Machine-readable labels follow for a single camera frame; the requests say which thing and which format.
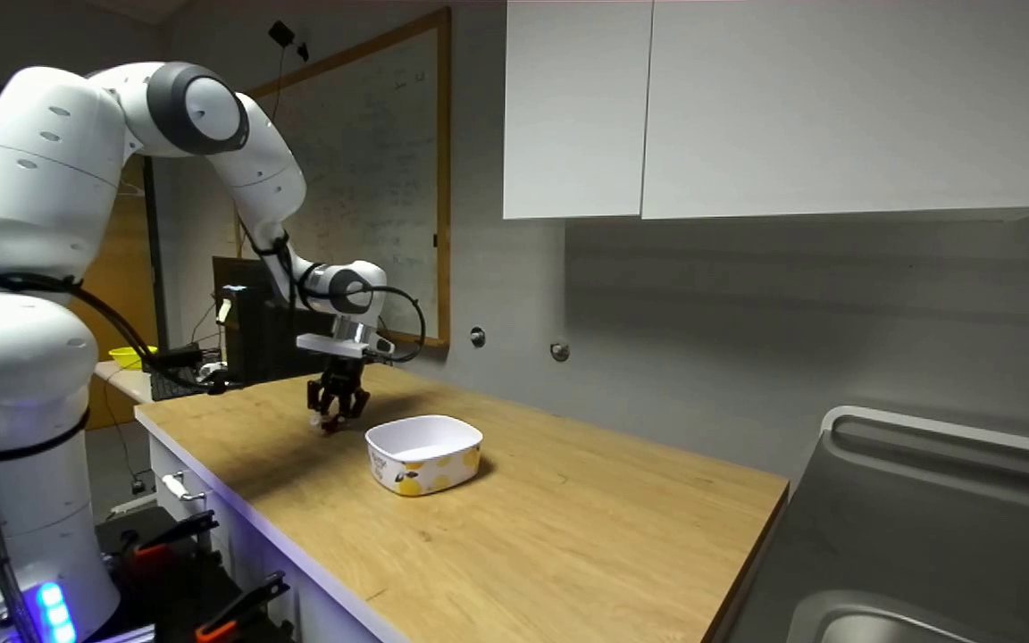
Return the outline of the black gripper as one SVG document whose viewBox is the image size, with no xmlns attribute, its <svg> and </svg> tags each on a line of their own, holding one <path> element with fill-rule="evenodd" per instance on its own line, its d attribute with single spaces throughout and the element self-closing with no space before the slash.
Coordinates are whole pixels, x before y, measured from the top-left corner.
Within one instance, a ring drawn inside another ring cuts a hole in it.
<svg viewBox="0 0 1029 643">
<path fill-rule="evenodd" d="M 369 389 L 362 385 L 362 372 L 364 372 L 362 360 L 334 356 L 325 364 L 325 372 L 318 380 L 307 383 L 307 407 L 318 411 L 321 432 L 340 429 L 340 414 L 333 414 L 329 407 L 340 407 L 343 422 L 362 418 L 362 411 L 369 404 Z"/>
</svg>

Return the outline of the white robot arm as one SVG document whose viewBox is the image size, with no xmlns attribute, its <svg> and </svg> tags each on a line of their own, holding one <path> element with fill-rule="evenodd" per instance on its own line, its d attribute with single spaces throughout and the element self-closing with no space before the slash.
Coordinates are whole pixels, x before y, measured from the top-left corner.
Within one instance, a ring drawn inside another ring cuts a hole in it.
<svg viewBox="0 0 1029 643">
<path fill-rule="evenodd" d="M 247 93 L 187 61 L 14 71 L 0 89 L 0 643 L 84 643 L 116 611 L 82 436 L 96 338 L 66 305 L 136 152 L 208 161 L 290 308 L 379 317 L 373 266 L 290 245 L 307 181 Z"/>
</svg>

